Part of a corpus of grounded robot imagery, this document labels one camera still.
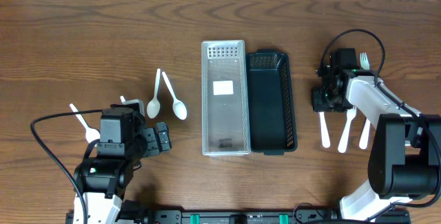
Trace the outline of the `white plastic fork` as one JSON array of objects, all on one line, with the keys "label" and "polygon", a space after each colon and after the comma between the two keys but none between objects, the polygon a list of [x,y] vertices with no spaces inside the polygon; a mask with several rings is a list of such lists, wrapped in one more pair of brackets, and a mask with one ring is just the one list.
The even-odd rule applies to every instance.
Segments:
[{"label": "white plastic fork", "polygon": [[360,66],[363,70],[370,70],[370,63],[366,52],[360,53]]},{"label": "white plastic fork", "polygon": [[355,119],[357,113],[356,106],[353,106],[351,109],[348,109],[346,112],[346,123],[344,126],[344,130],[342,132],[342,136],[340,137],[340,142],[338,144],[339,153],[345,153],[347,151],[347,146],[349,142],[349,132],[351,129],[351,123]]},{"label": "white plastic fork", "polygon": [[371,122],[369,121],[369,119],[365,119],[365,124],[363,126],[359,140],[359,148],[362,150],[366,150],[368,146],[370,125]]}]

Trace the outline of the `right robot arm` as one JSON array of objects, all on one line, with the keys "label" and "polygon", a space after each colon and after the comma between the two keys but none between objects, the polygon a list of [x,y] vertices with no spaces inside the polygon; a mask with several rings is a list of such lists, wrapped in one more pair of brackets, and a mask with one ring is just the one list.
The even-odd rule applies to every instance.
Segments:
[{"label": "right robot arm", "polygon": [[424,115],[358,65],[353,48],[340,48],[321,65],[311,91],[314,112],[361,111],[375,127],[368,179],[341,198],[340,217],[372,221],[396,206],[440,194],[440,116]]}]

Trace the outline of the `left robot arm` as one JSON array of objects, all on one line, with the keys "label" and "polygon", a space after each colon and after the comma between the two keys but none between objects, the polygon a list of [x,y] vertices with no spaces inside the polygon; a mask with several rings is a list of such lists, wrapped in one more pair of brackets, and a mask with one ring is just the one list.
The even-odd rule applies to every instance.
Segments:
[{"label": "left robot arm", "polygon": [[66,214],[66,223],[154,222],[151,210],[124,199],[141,159],[172,149],[164,122],[154,128],[145,125],[139,103],[114,104],[102,111],[100,139],[88,145],[74,172],[81,195]]}]

